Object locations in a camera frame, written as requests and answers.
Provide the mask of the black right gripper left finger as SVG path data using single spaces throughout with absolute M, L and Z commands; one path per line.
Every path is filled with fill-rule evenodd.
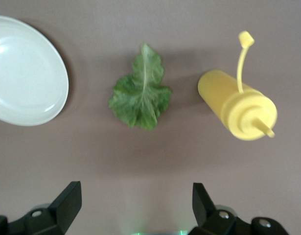
M 81 183 L 70 182 L 52 203 L 36 206 L 20 219 L 9 222 L 0 215 L 0 235 L 64 235 L 81 207 Z

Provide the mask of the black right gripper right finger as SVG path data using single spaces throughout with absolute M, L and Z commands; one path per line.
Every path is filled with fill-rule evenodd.
M 190 235 L 288 235 L 277 221 L 255 217 L 246 223 L 227 209 L 217 209 L 202 183 L 194 183 L 192 209 L 197 221 Z

